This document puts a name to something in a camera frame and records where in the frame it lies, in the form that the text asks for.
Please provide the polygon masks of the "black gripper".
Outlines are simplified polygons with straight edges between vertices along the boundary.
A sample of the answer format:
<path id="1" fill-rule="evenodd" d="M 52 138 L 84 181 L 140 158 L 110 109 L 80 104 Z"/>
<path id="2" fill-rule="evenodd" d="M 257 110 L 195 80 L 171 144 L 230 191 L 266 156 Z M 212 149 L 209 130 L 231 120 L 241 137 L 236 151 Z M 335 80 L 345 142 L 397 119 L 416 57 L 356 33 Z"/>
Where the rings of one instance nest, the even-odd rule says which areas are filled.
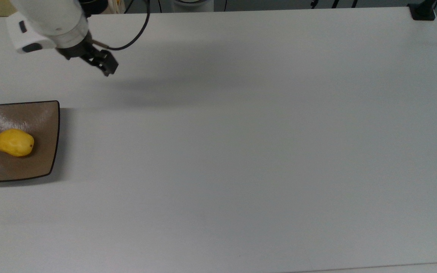
<path id="1" fill-rule="evenodd" d="M 77 57 L 83 59 L 87 64 L 99 68 L 106 77 L 114 74 L 119 66 L 118 61 L 111 52 L 98 50 L 94 47 L 90 32 L 78 44 L 69 48 L 57 48 L 56 50 L 66 60 Z"/>

